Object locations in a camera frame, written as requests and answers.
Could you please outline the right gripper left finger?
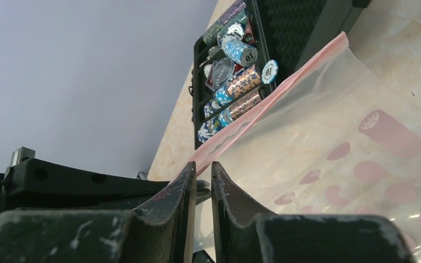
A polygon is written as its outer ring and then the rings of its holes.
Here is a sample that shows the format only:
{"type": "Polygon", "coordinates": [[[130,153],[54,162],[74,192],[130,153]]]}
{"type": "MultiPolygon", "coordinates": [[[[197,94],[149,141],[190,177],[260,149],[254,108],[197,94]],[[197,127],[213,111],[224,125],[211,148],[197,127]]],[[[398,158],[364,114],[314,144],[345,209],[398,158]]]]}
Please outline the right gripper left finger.
{"type": "Polygon", "coordinates": [[[191,262],[196,164],[132,210],[0,214],[0,262],[191,262]]]}

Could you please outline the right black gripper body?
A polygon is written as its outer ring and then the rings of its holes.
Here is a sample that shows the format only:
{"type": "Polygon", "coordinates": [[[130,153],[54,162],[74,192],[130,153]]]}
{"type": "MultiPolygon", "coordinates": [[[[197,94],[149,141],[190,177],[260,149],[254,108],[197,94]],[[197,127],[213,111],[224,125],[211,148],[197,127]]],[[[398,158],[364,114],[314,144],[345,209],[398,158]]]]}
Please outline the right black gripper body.
{"type": "Polygon", "coordinates": [[[0,173],[0,213],[16,209],[132,210],[172,193],[169,181],[95,173],[47,162],[21,147],[0,173]]]}

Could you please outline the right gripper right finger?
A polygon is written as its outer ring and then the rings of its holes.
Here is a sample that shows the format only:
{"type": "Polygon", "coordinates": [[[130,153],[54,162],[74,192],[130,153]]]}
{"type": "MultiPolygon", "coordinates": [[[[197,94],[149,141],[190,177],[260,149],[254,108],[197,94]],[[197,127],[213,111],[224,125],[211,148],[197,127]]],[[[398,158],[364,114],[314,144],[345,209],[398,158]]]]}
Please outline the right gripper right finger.
{"type": "Polygon", "coordinates": [[[276,214],[213,162],[217,262],[415,262],[400,230],[378,215],[276,214]]]}

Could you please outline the clear zip top bag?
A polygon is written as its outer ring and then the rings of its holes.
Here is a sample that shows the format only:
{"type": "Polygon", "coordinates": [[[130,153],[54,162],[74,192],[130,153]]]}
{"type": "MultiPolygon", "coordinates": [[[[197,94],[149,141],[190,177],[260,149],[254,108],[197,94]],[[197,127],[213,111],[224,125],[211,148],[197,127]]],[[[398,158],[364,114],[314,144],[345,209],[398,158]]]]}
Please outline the clear zip top bag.
{"type": "Polygon", "coordinates": [[[421,33],[341,34],[191,157],[280,214],[377,214],[421,262],[421,33]]]}

